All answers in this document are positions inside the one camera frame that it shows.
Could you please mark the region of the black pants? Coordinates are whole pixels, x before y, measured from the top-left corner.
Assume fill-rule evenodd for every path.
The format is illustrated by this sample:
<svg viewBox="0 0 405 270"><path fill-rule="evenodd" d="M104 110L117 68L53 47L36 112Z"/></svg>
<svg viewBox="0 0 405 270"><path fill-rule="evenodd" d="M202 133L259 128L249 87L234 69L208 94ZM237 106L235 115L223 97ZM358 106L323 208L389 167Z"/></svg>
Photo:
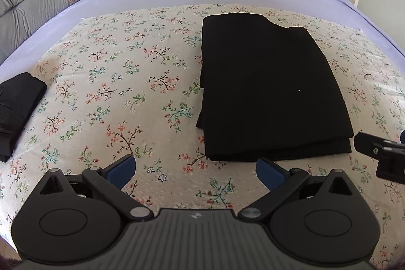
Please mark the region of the black pants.
<svg viewBox="0 0 405 270"><path fill-rule="evenodd" d="M354 135L323 52L303 27L258 14L202 22L202 109L211 161L298 160L346 154Z"/></svg>

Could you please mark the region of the floral bed cloth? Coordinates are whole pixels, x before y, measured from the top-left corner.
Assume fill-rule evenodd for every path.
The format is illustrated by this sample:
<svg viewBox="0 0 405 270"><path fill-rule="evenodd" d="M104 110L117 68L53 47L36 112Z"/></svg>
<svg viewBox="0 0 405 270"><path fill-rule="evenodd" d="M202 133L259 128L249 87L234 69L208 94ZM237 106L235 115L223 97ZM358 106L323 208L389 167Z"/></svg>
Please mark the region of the floral bed cloth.
<svg viewBox="0 0 405 270"><path fill-rule="evenodd" d="M120 156L137 159L124 192L159 208L240 210L266 193L249 162L211 161L201 110L206 16L261 14L303 27L337 80L355 132L399 140L404 76L359 29L303 14L235 4L131 10L78 23L32 69L47 92L13 157L1 165L1 236L49 169L78 174Z"/></svg>

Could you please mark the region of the purple bed sheet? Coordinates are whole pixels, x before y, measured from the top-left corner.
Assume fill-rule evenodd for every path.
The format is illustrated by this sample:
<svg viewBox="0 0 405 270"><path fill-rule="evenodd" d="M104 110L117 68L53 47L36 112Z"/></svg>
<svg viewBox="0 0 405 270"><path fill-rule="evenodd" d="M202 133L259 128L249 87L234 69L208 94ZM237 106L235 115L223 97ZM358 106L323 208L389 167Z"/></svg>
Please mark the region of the purple bed sheet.
<svg viewBox="0 0 405 270"><path fill-rule="evenodd" d="M83 18L127 10L208 3L230 3L287 10L359 29L399 70L404 70L404 51L348 0L80 0L39 28L1 64L1 80L29 71L50 47Z"/></svg>

